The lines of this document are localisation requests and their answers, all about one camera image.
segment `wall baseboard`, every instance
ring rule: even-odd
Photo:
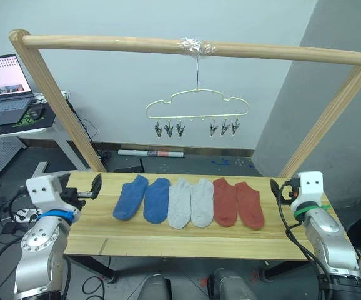
[[[52,139],[21,139],[28,147],[58,148],[56,142]],[[179,147],[179,146],[158,146],[158,145],[140,145],[140,144],[119,144],[114,142],[93,142],[98,150],[150,150],[150,151],[183,151],[185,154],[196,155],[219,155],[219,156],[240,156],[251,157],[253,149],[227,149],[227,148],[207,148],[207,147]]]

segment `mouse pad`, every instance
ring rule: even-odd
[[[25,131],[31,129],[51,127],[53,125],[54,118],[56,117],[56,115],[54,114],[53,110],[50,108],[50,105],[48,105],[48,103],[45,102],[42,105],[44,107],[44,112],[39,119],[37,120],[31,119],[31,117],[29,116],[29,111],[32,109],[32,106],[30,106],[28,110],[25,112],[25,114],[22,116],[21,120],[19,120],[17,123],[0,125],[0,135],[7,133],[17,133],[19,131]]]

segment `wooden frame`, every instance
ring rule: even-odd
[[[9,39],[41,92],[45,95],[52,110],[61,120],[74,144],[93,171],[104,171],[104,166],[93,150],[83,128],[61,95],[60,89],[47,68],[39,49],[193,54],[189,49],[181,46],[184,40],[107,36],[33,36],[23,29],[11,31]],[[210,56],[288,59],[354,65],[342,87],[285,165],[280,174],[282,177],[293,176],[361,88],[361,52],[241,42],[201,42],[201,49],[207,48],[211,49],[208,53]]]

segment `gray sock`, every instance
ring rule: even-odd
[[[205,228],[214,217],[214,186],[206,178],[192,186],[192,222],[194,226]]]
[[[191,185],[183,178],[169,187],[168,224],[175,229],[182,229],[190,221]]]

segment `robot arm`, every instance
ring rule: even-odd
[[[95,199],[101,175],[90,192],[65,188],[69,175],[35,177],[26,181],[32,203],[44,211],[21,241],[22,257],[17,266],[14,300],[60,299],[63,254],[72,223],[79,219],[85,200]]]
[[[361,299],[360,272],[355,258],[355,250],[346,240],[345,232],[323,207],[321,197],[324,192],[321,172],[301,172],[299,178],[287,181],[292,187],[291,200],[282,196],[281,204],[290,205],[294,218],[302,222],[305,235],[310,241],[315,257],[322,263],[319,268],[320,288],[329,299]],[[271,189],[275,196],[282,191],[273,180]],[[329,275],[329,282],[324,275]]]

